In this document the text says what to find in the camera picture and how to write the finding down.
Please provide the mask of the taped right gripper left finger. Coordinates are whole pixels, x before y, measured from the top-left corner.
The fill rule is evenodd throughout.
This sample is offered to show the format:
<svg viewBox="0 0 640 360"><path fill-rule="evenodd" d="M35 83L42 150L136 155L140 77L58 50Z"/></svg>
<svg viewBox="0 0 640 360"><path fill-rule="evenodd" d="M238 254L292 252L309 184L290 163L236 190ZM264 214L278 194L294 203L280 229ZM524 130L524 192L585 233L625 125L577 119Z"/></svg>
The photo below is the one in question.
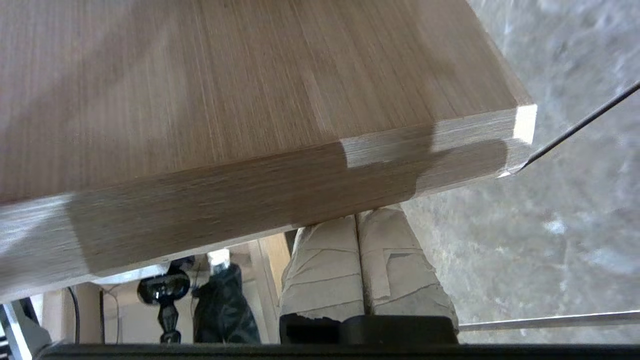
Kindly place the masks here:
<svg viewBox="0 0 640 360"><path fill-rule="evenodd" d="M282 275L279 314L346 321L364 313L354 215L298 228Z"/></svg>

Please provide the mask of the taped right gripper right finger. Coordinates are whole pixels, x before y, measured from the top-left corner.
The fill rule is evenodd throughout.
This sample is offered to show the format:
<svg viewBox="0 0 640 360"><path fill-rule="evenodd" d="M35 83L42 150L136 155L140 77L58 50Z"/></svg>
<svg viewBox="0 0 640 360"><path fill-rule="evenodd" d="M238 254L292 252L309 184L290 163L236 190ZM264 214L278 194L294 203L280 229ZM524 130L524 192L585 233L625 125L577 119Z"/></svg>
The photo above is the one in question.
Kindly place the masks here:
<svg viewBox="0 0 640 360"><path fill-rule="evenodd" d="M366 310L376 316L446 317L457 310L400 205L356 215Z"/></svg>

